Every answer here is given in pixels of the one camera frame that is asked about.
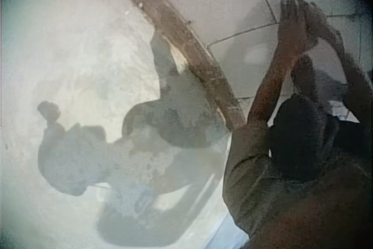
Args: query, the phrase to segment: wall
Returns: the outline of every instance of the wall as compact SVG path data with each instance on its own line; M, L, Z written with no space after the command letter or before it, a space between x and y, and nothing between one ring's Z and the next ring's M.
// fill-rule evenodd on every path
M168 0L190 23L226 75L244 110L252 101L276 45L280 0ZM365 71L372 69L372 15L361 0L313 1L340 29L347 51ZM345 82L325 42L311 51L317 69ZM293 92L287 81L282 95Z

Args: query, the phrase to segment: man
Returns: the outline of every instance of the man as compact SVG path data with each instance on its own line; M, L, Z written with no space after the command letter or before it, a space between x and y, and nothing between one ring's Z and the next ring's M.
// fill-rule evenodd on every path
M369 215L372 86L344 53L340 33L315 4L282 2L277 36L273 61L247 124L233 132L223 198L236 225L249 234L250 248L334 248L326 245L332 237L335 244L343 244L343 237L355 233ZM360 124L341 122L319 105L311 60L303 57L311 38L326 40L337 52L348 84L344 103ZM267 122L291 70L299 93L281 105L269 129ZM322 223L323 215L331 213L340 215ZM353 229L347 226L341 238L332 234L317 238L331 225L338 229L343 215L355 215Z

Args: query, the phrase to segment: shirt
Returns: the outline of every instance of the shirt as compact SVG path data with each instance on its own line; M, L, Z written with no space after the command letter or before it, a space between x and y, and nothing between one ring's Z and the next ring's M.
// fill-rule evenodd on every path
M301 184L281 176L269 157L268 133L267 123L259 120L234 131L224 173L223 199L236 225L250 238L315 185L315 181Z

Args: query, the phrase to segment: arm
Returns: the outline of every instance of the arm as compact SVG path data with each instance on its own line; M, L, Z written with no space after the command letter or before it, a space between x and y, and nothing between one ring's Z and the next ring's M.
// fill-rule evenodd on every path
M248 115L232 134L223 181L223 199L237 224L249 235L265 223L273 207L283 202L285 181L268 156L267 121L278 101L286 72L307 45L305 23L294 0L281 5L279 43Z
M345 106L366 125L372 125L373 89L364 72L354 63L352 56L344 52L340 32L328 24L326 16L314 4L306 6L308 32L327 41L336 51L348 84Z
M348 92L343 100L344 105L366 127L372 126L373 88L366 74L354 62L350 54L344 52L342 37L339 40L329 40L341 62L348 84Z
M281 2L278 45L248 115L251 120L269 121L280 96L286 73L307 50L307 32L302 6L295 0Z

